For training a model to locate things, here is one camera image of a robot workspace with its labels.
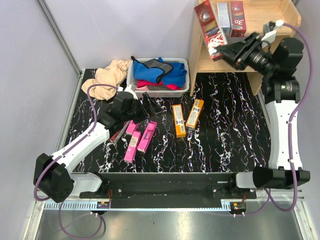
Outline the red 3D toothpaste box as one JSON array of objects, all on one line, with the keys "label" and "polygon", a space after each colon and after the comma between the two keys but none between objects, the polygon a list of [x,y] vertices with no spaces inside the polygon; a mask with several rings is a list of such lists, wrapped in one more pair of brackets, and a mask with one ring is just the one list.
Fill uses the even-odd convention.
[{"label": "red 3D toothpaste box", "polygon": [[200,25],[209,57],[213,61],[221,59],[222,54],[217,50],[217,47],[224,46],[228,42],[225,33],[216,18],[213,5],[209,0],[204,0],[194,7],[194,11]]},{"label": "red 3D toothpaste box", "polygon": [[231,38],[243,38],[247,32],[244,4],[242,1],[229,3]]}]

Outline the silver toothpaste box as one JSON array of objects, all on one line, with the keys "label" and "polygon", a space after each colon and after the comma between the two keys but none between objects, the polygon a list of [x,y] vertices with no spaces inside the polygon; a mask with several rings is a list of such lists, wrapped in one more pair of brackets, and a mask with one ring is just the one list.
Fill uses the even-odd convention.
[{"label": "silver toothpaste box", "polygon": [[219,26],[221,27],[225,35],[229,36],[231,32],[231,23],[230,23],[228,3],[218,2],[216,5],[217,5]]}]

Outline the dark red toothpaste box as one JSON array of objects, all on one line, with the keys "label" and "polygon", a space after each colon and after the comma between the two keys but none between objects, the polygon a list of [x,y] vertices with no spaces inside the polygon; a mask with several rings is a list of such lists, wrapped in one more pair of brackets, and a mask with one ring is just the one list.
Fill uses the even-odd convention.
[{"label": "dark red toothpaste box", "polygon": [[119,131],[117,131],[110,139],[109,141],[113,144],[116,144],[118,142],[118,140],[122,137],[122,135],[124,134],[124,132],[126,131],[127,127],[128,127],[128,122],[125,122],[123,125],[123,128]]}]

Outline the pink toothpaste box small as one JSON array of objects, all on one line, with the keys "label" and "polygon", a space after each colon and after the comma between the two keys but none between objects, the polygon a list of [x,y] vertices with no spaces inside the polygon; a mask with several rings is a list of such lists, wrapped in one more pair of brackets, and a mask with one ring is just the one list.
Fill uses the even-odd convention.
[{"label": "pink toothpaste box small", "polygon": [[126,150],[124,161],[127,163],[133,163],[135,159],[135,155],[138,149],[138,145],[141,139],[141,132],[140,131],[134,131],[132,133],[128,148]]}]

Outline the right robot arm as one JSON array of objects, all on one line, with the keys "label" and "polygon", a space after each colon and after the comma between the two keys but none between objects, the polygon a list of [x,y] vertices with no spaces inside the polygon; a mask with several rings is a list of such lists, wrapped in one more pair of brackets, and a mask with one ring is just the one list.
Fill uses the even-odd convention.
[{"label": "right robot arm", "polygon": [[262,75],[261,88],[270,121],[268,166],[237,173],[227,185],[228,195],[235,199],[245,189],[293,189],[311,179],[299,155],[296,107],[302,101],[300,85],[294,77],[304,44],[294,37],[285,37],[274,52],[264,51],[269,45],[254,32],[243,41],[217,47],[222,58],[236,70],[250,66]]}]

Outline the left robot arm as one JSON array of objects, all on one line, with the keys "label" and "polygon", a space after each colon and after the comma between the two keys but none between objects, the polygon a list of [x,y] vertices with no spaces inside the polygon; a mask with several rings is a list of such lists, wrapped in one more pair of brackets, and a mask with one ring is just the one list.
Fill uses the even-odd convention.
[{"label": "left robot arm", "polygon": [[95,148],[108,141],[125,123],[138,124],[159,114],[162,109],[144,92],[143,100],[135,93],[122,91],[112,103],[94,112],[91,125],[67,146],[51,155],[38,156],[35,163],[33,184],[34,197],[42,191],[56,203],[65,201],[70,195],[80,198],[106,198],[109,181],[100,173],[73,173],[76,166]]}]

